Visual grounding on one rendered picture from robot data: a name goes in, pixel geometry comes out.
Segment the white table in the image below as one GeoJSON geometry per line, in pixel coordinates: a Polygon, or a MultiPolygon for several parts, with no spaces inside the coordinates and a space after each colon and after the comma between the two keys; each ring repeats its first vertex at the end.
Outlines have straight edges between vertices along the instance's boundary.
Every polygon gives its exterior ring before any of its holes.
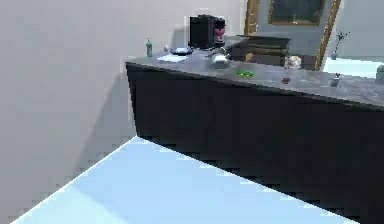
{"type": "Polygon", "coordinates": [[[380,65],[383,65],[383,62],[343,58],[336,58],[335,60],[332,60],[330,57],[327,57],[322,71],[328,73],[340,73],[344,75],[375,78],[377,68],[380,65]]]}

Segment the silver kettle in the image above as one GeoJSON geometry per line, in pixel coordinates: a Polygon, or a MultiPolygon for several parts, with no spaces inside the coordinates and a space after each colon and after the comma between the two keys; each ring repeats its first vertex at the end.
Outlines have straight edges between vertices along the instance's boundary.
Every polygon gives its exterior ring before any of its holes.
{"type": "Polygon", "coordinates": [[[224,47],[216,48],[207,58],[212,68],[225,68],[229,65],[229,53],[224,47]]]}

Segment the grey green jar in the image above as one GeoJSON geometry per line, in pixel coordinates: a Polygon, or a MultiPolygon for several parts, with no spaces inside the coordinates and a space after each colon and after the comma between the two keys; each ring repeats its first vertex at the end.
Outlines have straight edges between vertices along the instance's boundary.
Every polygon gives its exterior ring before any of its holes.
{"type": "Polygon", "coordinates": [[[375,82],[384,85],[384,64],[377,67],[375,82]]]}

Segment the wooden door frame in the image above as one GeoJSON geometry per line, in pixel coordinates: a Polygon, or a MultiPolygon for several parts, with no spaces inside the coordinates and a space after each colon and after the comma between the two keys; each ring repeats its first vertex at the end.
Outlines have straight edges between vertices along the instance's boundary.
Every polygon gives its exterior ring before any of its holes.
{"type": "MultiPolygon", "coordinates": [[[[324,55],[326,53],[326,48],[333,31],[333,26],[337,17],[337,13],[338,13],[341,1],[342,0],[332,0],[330,14],[328,16],[325,28],[323,29],[323,34],[320,40],[319,49],[317,50],[316,60],[314,63],[315,71],[319,71],[323,64],[324,55]]],[[[256,14],[251,12],[251,8],[253,6],[259,7],[260,0],[247,1],[244,34],[250,37],[255,37],[257,33],[257,22],[251,22],[251,18],[256,19],[256,14]]]]}

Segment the gold framed picture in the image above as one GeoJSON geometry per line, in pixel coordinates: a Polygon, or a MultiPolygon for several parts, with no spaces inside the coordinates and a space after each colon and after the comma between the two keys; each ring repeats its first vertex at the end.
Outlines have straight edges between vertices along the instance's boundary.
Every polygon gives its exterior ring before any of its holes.
{"type": "Polygon", "coordinates": [[[271,0],[268,23],[273,25],[309,25],[320,23],[325,0],[271,0]]]}

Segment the black kitchen counter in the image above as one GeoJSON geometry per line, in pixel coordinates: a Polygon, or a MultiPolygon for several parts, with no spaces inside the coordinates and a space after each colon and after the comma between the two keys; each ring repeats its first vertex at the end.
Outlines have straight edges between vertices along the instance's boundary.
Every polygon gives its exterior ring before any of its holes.
{"type": "Polygon", "coordinates": [[[138,136],[361,224],[384,224],[384,85],[340,75],[331,87],[332,73],[234,59],[212,68],[209,54],[127,61],[138,136]]]}

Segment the black coffee machine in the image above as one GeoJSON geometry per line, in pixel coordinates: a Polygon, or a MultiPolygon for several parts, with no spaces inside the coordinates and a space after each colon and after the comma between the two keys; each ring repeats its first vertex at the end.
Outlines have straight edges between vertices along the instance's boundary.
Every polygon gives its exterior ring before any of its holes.
{"type": "Polygon", "coordinates": [[[222,47],[225,27],[223,18],[207,14],[191,17],[189,46],[198,49],[222,47]]]}

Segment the houseplant in vase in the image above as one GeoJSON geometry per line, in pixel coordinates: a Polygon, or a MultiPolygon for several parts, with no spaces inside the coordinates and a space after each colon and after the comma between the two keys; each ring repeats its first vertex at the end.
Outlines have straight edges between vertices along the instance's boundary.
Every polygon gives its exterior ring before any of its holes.
{"type": "Polygon", "coordinates": [[[350,32],[338,31],[336,35],[336,45],[334,51],[331,53],[331,59],[336,60],[338,57],[338,49],[340,43],[350,34],[350,32]]]}

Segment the dark wooden chest of drawers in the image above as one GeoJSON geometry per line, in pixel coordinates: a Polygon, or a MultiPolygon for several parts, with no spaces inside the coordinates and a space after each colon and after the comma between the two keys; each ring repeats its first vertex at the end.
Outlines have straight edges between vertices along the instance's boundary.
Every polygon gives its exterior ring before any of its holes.
{"type": "Polygon", "coordinates": [[[239,43],[234,60],[249,62],[254,55],[277,56],[283,66],[289,55],[290,38],[244,35],[239,43]]]}

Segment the dark blue plate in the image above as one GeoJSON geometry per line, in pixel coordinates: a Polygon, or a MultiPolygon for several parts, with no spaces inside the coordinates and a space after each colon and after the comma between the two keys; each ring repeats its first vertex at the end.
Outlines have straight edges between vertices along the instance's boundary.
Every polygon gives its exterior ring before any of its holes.
{"type": "Polygon", "coordinates": [[[171,48],[170,53],[178,56],[186,56],[193,53],[192,48],[171,48]]]}

